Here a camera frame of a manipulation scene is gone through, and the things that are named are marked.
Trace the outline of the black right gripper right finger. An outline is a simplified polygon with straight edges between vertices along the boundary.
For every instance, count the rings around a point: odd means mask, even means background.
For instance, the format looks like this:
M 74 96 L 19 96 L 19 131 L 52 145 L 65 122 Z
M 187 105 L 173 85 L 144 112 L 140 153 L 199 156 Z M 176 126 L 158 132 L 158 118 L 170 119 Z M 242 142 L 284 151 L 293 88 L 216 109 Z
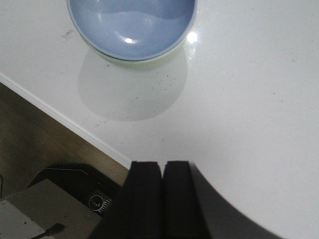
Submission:
M 229 204 L 188 161 L 163 173 L 165 239 L 277 239 Z

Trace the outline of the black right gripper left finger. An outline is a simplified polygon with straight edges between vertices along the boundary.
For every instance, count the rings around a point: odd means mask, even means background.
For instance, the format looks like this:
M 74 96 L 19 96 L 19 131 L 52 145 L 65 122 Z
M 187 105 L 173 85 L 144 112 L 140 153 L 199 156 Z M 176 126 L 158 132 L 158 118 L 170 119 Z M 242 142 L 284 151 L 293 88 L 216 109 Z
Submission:
M 161 200 L 159 165 L 156 162 L 132 162 L 125 183 L 88 238 L 162 238 Z

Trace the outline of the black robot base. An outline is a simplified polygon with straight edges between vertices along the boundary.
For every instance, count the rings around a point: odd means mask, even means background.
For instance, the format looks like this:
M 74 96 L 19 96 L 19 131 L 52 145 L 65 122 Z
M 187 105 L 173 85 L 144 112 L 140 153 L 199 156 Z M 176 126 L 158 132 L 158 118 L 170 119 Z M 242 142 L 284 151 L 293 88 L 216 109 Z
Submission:
M 87 164 L 56 164 L 40 170 L 29 187 L 48 179 L 91 211 L 103 216 L 120 185 Z

